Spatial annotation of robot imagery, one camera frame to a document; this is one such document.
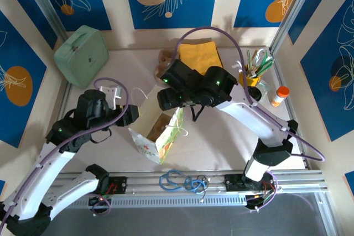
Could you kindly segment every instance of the gray floor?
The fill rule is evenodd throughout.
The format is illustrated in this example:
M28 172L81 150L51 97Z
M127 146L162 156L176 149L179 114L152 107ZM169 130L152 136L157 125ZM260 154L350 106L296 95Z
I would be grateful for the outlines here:
M277 195L260 213L245 207L113 209L93 217L88 209L67 209L44 236L299 236L326 235L313 194Z

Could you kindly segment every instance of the blue cable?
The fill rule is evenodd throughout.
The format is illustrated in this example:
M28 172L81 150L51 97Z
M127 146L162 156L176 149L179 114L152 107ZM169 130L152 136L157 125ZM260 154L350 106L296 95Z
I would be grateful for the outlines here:
M183 176L185 177L185 181L183 183L183 186L180 186L178 183L176 182L172 182L171 181L171 175L172 174L177 174L177 175L180 175L180 176ZM176 186L174 188L167 188L163 183L162 181L166 179L167 183L170 185L170 186ZM165 191L169 191L169 192L173 192L173 191L178 191L178 190L181 190L182 188L186 189L187 191L191 191L191 192L194 192L196 194L201 194L201 193L204 193L205 190L207 189L207 183L206 181L203 181L203 180L199 180L199 179L193 179L191 176L186 176L184 175L181 171L179 170L169 170L167 173L165 174L162 174L161 177L160 177L160 180L159 180L159 183L160 183L160 187L165 190Z

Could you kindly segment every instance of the white string handle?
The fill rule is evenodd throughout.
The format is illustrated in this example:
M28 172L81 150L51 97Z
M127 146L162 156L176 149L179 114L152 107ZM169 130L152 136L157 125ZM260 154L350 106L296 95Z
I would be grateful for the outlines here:
M185 132L185 135L184 135L184 137L186 137L186 136L188 136L188 131L186 130L186 129L184 129L183 127L177 127L177 126L174 126L174 125L165 125L165 127L167 128L167 127L173 127L173 128L178 128L178 131L180 130L180 129L182 129L184 132Z
M144 95L145 99L148 99L148 96L146 96L145 92L144 92L141 88L138 88L138 87L133 88L133 89L132 89L132 92L131 92L131 98L132 98L132 103L133 103L133 105L135 105L135 103L134 103L134 97L133 97L133 91L134 91L134 90L139 90L139 91L141 91L141 93Z

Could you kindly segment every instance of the gift bag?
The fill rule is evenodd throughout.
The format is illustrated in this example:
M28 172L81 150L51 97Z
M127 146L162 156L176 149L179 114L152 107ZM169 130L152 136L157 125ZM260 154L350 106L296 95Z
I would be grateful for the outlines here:
M128 129L138 151L161 164L166 158L183 124L183 109L161 111L157 93L162 88L155 86L140 106L139 118Z

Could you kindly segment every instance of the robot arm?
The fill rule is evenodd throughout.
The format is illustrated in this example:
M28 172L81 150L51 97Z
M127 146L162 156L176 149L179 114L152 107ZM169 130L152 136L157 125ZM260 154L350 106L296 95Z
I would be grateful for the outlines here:
M69 111L62 120L54 123L46 137L46 143L32 167L35 174L25 186L25 190L17 203L15 197L19 189L23 187L30 174L22 181L17 189L3 202L0 203L0 220L3 220L12 207L6 220L7 228L16 236L41 235L50 221L65 207L75 202L80 197L93 192L103 192L108 187L108 172L98 165L89 166L79 177L57 191L46 194L49 187L56 179L63 167L75 156L81 146L88 141L93 141L91 133L84 134L62 146L58 152L45 163L45 158L60 143L73 135L94 128L114 120L122 113L122 107L109 108L107 98L116 98L116 89L111 97L105 88L99 90L87 90L79 97L77 108ZM129 105L126 113L115 122L117 126L125 126L133 123L139 116L138 107Z
M244 170L244 183L260 182L270 166L276 166L290 157L293 145L285 130L295 133L297 122L281 120L254 99L254 103L250 104L244 88L225 69L212 66L203 76L180 60L175 60L161 79L170 86L158 94L162 110L197 104L215 107L233 116L257 134L258 144ZM285 130L279 130L256 112L255 106L276 119Z

